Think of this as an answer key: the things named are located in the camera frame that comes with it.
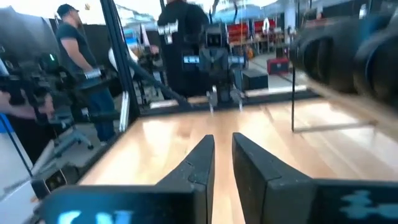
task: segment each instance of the man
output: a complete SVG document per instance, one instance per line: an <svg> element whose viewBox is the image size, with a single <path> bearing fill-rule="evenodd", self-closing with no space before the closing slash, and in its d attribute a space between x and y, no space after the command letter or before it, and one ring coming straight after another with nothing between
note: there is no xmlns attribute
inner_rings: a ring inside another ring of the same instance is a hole
<svg viewBox="0 0 398 224"><path fill-rule="evenodd" d="M211 88L208 74L184 72L182 53L198 54L199 45L187 43L187 37L199 37L209 24L207 15L195 4L168 0L157 24L169 87L185 97L204 95Z"/></svg>
<svg viewBox="0 0 398 224"><path fill-rule="evenodd" d="M11 95L9 93L0 91L0 113L13 115L18 118L24 119L36 119L36 114L33 106L26 104L20 106L13 106L10 104ZM52 99L50 95L45 97L45 103L39 108L39 112L46 114L47 117L51 118L54 112Z"/></svg>
<svg viewBox="0 0 398 224"><path fill-rule="evenodd" d="M78 11L68 5L63 4L57 10L63 23L60 24L56 36L60 46L60 53L66 67L71 72L89 72L96 66L96 61L91 53L86 38L78 30L83 26ZM87 80L84 85L95 85L100 79ZM114 102L108 89L101 90L89 96L89 110L91 112L112 112ZM96 123L98 139L101 144L106 144L114 135L113 122Z"/></svg>

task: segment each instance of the wooden floor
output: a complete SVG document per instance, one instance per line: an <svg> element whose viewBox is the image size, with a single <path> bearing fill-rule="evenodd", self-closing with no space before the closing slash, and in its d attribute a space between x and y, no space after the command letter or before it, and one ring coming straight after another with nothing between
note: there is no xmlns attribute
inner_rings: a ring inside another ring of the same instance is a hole
<svg viewBox="0 0 398 224"><path fill-rule="evenodd" d="M298 104L298 126L363 118L324 100ZM213 223L244 223L234 181L231 135L240 132L311 177L398 179L398 143L372 127L292 134L290 104L139 119L81 184L155 184L206 134L216 141Z"/></svg>

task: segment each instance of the baseball cap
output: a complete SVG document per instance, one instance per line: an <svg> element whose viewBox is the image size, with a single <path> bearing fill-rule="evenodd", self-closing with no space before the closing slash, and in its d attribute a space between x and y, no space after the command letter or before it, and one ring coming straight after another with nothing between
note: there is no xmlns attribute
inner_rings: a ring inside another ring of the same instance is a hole
<svg viewBox="0 0 398 224"><path fill-rule="evenodd" d="M73 6L69 5L69 4L62 4L60 7L58 7L57 9L57 13L58 15L62 18L63 16L65 16L66 14L68 14L70 11L79 11L77 9L75 9Z"/></svg>

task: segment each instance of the black t-shirt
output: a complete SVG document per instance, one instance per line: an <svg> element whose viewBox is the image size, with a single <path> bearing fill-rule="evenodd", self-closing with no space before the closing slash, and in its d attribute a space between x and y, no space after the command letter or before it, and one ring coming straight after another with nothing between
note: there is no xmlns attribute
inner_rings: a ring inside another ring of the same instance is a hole
<svg viewBox="0 0 398 224"><path fill-rule="evenodd" d="M85 36L80 33L80 31L70 24L64 23L61 24L60 27L57 30L57 33L55 34L57 37L57 42L60 47L60 53L61 53L61 59L62 62L64 63L64 66L68 68L69 71L71 72L80 72L82 69L69 57L67 51L61 44L61 39L64 38L73 38L77 40L77 43L79 45L79 51L84 56L86 61L92 66L96 66L96 61L91 53L90 47L87 44Z"/></svg>
<svg viewBox="0 0 398 224"><path fill-rule="evenodd" d="M172 28L176 22L178 30ZM203 27L209 24L203 9L195 4L175 0L166 5L157 24L169 86L174 90L194 88L192 85L200 86L200 82L205 78L201 77L198 71L183 71L182 54L183 52L198 53L198 45L186 43L185 38L201 34Z"/></svg>

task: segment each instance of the camera rig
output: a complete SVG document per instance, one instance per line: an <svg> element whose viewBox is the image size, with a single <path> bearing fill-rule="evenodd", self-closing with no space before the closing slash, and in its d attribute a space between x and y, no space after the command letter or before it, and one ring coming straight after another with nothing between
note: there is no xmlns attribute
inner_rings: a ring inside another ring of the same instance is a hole
<svg viewBox="0 0 398 224"><path fill-rule="evenodd" d="M197 65L199 71L209 73L213 84L207 92L210 111L219 103L237 103L242 109L243 94L236 88L236 72L243 69L244 57L231 55L226 25L222 22L210 24L201 36L199 55L184 55L183 63Z"/></svg>
<svg viewBox="0 0 398 224"><path fill-rule="evenodd" d="M57 57L52 54L39 56L28 68L20 67L17 62L13 62L13 67L17 68L14 69L17 72L0 77L0 90L11 94L10 104L14 106L26 103L33 106L39 124L57 123L64 119L73 119L75 123L95 123L120 117L116 110L92 113L89 109L87 96L106 88L116 78L104 68L70 73L60 66ZM91 85L82 85L87 80L92 80ZM13 100L18 95L25 100ZM52 97L55 109L51 120L39 111L47 95Z"/></svg>

